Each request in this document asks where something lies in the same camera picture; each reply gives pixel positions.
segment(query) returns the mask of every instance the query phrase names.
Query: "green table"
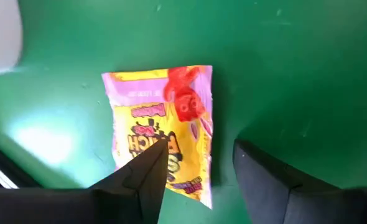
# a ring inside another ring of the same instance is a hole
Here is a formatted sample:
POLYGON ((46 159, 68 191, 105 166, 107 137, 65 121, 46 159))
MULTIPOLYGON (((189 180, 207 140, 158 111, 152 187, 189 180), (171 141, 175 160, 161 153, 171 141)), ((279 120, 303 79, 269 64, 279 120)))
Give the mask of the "green table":
POLYGON ((238 135, 339 187, 367 185, 367 1, 20 1, 0 149, 47 187, 114 171, 100 74, 214 66, 213 203, 166 191, 160 223, 247 223, 238 135))

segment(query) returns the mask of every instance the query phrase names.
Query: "red gummy candy graphic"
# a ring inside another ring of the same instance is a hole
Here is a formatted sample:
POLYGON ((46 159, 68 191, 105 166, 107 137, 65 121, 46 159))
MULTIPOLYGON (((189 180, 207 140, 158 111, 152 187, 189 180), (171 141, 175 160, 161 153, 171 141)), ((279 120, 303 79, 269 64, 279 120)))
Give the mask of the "red gummy candy graphic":
POLYGON ((164 88, 164 99, 171 101, 174 96, 175 110, 181 122, 192 121, 205 112, 200 97, 189 87, 199 72, 198 67, 189 71, 187 67, 172 68, 168 71, 169 82, 164 88))

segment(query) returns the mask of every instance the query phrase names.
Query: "candy wrapper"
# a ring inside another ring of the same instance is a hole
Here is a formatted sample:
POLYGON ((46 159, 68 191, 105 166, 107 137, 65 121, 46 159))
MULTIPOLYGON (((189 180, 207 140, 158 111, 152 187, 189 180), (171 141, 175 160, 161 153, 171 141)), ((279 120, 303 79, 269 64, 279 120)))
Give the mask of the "candy wrapper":
POLYGON ((113 110, 117 169, 167 139, 166 187, 211 208, 212 67, 102 74, 113 110))

